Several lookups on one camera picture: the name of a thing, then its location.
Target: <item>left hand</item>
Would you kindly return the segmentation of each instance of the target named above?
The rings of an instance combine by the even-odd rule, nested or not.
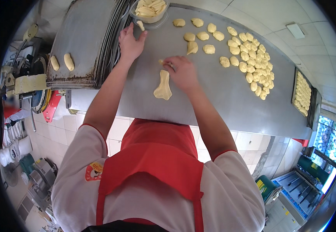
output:
[[[120,45],[120,60],[130,64],[141,55],[147,31],[141,33],[138,40],[133,35],[133,23],[120,32],[119,45]]]

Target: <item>tray of dough balls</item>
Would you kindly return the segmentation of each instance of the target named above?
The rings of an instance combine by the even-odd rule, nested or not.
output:
[[[305,117],[310,109],[311,88],[302,73],[296,68],[292,104]]]

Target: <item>stainless steel table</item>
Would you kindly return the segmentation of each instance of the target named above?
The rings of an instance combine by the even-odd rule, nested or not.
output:
[[[310,129],[306,127],[306,118],[291,104],[294,63],[262,36],[245,26],[218,14],[188,8],[174,4],[168,9],[168,20],[160,28],[149,31],[143,53],[128,73],[117,115],[197,125],[189,99],[173,81],[170,80],[173,95],[168,101],[155,98],[153,91],[160,83],[159,71],[162,67],[158,60],[186,55],[184,33],[207,31],[208,23],[212,22],[225,35],[225,39],[217,41],[212,35],[205,41],[196,38],[199,50],[196,54],[189,54],[188,58],[195,63],[200,84],[228,127],[236,131],[309,139]],[[203,19],[204,26],[195,27],[190,21],[193,17]],[[177,18],[184,19],[186,25],[181,28],[173,26],[172,21]],[[252,33],[270,54],[275,87],[270,90],[266,100],[261,100],[250,90],[245,73],[240,72],[238,67],[224,68],[220,65],[220,56],[232,56],[227,46],[227,40],[231,38],[227,26],[234,27],[238,33]],[[135,27],[136,38],[140,33],[138,27]],[[205,44],[214,45],[216,53],[205,54]],[[73,90],[72,108],[86,111],[95,94],[92,90]]]

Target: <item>right hand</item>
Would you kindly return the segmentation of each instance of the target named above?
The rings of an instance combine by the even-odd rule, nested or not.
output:
[[[169,72],[174,83],[188,94],[200,88],[194,64],[185,56],[172,56],[164,60],[163,67]]]

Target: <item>stack of baking trays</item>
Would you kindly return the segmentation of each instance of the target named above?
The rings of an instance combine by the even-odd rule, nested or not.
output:
[[[119,32],[131,21],[133,0],[77,0],[66,13],[55,37],[51,56],[59,69],[47,67],[47,86],[52,90],[99,89],[120,56]],[[69,53],[74,69],[64,62]]]

